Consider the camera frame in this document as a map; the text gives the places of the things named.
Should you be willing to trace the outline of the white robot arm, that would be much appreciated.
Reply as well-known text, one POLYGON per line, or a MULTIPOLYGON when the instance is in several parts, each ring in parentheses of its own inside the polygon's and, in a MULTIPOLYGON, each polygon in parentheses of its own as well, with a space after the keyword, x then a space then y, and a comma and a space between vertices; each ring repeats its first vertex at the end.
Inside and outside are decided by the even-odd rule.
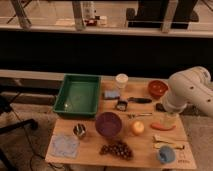
POLYGON ((162 98, 168 113, 181 113, 190 102, 202 112, 213 117, 213 90, 209 88, 211 75, 204 67, 192 67, 172 74, 169 90, 162 98))

